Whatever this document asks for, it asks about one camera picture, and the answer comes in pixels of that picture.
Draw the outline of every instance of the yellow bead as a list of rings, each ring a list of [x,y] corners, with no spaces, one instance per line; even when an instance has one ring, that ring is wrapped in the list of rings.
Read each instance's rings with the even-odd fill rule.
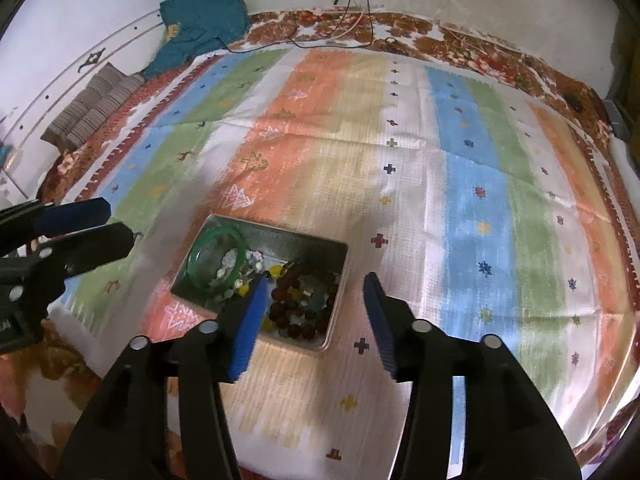
[[[265,332],[273,332],[273,330],[275,329],[275,327],[273,325],[273,321],[271,319],[269,319],[268,317],[265,317],[262,320],[262,326],[260,328],[262,330],[264,330]]]
[[[279,278],[280,275],[282,274],[282,266],[281,265],[274,265],[272,267],[269,267],[269,273],[274,278]]]
[[[295,301],[300,301],[302,299],[302,292],[300,292],[299,288],[293,288],[292,286],[290,286],[287,292]]]

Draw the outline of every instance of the bead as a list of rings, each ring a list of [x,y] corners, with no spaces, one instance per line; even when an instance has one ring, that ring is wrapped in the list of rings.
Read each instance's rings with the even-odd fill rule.
[[[281,265],[274,265],[274,266],[269,267],[269,273],[274,278],[279,278],[281,273],[282,273],[282,266]]]
[[[274,288],[271,291],[271,297],[275,300],[275,301],[285,301],[284,296],[286,295],[286,291],[281,289],[281,288]]]
[[[280,288],[289,288],[290,286],[289,278],[287,276],[280,276],[276,280],[276,285],[279,286]]]
[[[302,329],[298,324],[289,325],[289,327],[287,328],[287,335],[292,339],[299,338],[300,332],[302,332]]]
[[[294,301],[300,301],[302,299],[302,292],[300,292],[299,288],[293,288],[290,286],[287,292],[291,295]]]
[[[327,317],[318,317],[318,319],[316,319],[316,322],[314,323],[314,326],[319,333],[325,334],[327,329],[329,328],[329,319]]]
[[[307,340],[312,340],[316,337],[316,329],[313,325],[305,325],[302,327],[300,331],[300,335]]]
[[[332,286],[335,283],[335,276],[332,272],[328,272],[324,276],[324,280],[322,280],[326,286]]]
[[[281,303],[273,303],[269,309],[269,319],[277,321],[287,315],[287,309]]]
[[[233,269],[236,264],[236,259],[238,258],[238,249],[231,249],[227,251],[227,253],[222,258],[222,266],[227,267],[228,269]]]
[[[240,266],[240,268],[238,269],[238,271],[240,272],[240,274],[242,274],[243,276],[248,276],[249,274],[251,274],[252,272],[254,272],[254,268],[251,264],[242,264]]]
[[[286,316],[283,316],[283,317],[279,318],[279,319],[276,321],[276,326],[277,326],[278,328],[286,328],[286,327],[288,327],[288,326],[290,327],[290,325],[289,325],[289,318],[288,318],[288,317],[286,317]]]

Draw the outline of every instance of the metal screw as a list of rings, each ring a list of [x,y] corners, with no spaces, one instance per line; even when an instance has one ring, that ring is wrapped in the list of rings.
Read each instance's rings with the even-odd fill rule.
[[[137,335],[129,342],[129,346],[134,350],[142,350],[148,344],[149,339],[147,339],[143,335]]]
[[[9,301],[18,301],[24,292],[24,287],[16,285],[9,291]]]
[[[502,341],[497,335],[489,334],[482,338],[482,342],[487,345],[489,348],[500,348],[502,346]]]
[[[198,330],[200,330],[203,334],[213,334],[216,330],[218,330],[217,322],[212,319],[207,319],[200,323]]]
[[[433,325],[426,319],[416,319],[413,323],[411,323],[411,328],[414,329],[414,332],[420,332],[424,334],[431,330],[433,328]]]

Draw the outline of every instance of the mattress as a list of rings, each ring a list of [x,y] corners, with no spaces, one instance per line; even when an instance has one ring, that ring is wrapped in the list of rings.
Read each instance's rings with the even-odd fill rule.
[[[260,15],[246,45],[268,43],[267,31],[288,36],[293,18],[320,33],[329,21]],[[84,362],[104,374],[137,333],[177,337],[207,315],[170,287],[216,213],[351,250],[329,348],[309,355],[259,340],[241,381],[223,389],[243,465],[270,478],[386,478],[408,386],[376,354],[361,293],[372,270],[449,335],[499,334],[581,463],[602,455],[606,443],[584,450],[633,399],[638,370],[638,226],[606,123],[584,86],[533,58],[505,62],[508,47],[491,38],[410,16],[374,19],[377,52],[202,56],[147,87],[103,137],[52,170],[44,195],[103,196],[138,235],[129,258],[70,280],[52,308],[50,330],[73,341],[65,349],[85,374],[71,376],[74,386],[61,376],[63,389],[85,394],[71,396],[82,401],[65,420],[30,417],[26,400],[14,410],[52,444],[99,383]],[[364,41],[368,17],[345,21],[345,46]],[[452,473],[462,407],[458,384]],[[176,408],[174,395],[174,431]]]

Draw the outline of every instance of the red bead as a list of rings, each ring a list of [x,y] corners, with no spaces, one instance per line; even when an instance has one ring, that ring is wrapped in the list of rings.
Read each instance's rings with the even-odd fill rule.
[[[302,327],[301,335],[304,339],[313,339],[316,337],[316,329],[313,325],[305,325]]]
[[[318,330],[319,333],[324,334],[326,333],[327,329],[329,328],[329,318],[328,317],[318,317],[318,319],[316,319],[316,330]]]
[[[291,286],[290,281],[291,280],[287,276],[280,276],[276,280],[276,285],[278,286],[278,288],[283,288],[284,290],[287,290]]]
[[[300,325],[295,323],[289,325],[289,327],[287,328],[287,335],[292,339],[300,337],[300,332],[302,332]]]
[[[324,284],[325,284],[326,286],[332,286],[332,285],[335,283],[335,276],[334,276],[334,274],[333,274],[332,272],[327,272],[327,273],[324,275],[324,280],[323,280],[323,281],[324,281]]]
[[[283,316],[286,316],[287,309],[281,303],[273,303],[269,309],[269,319],[277,321]]]

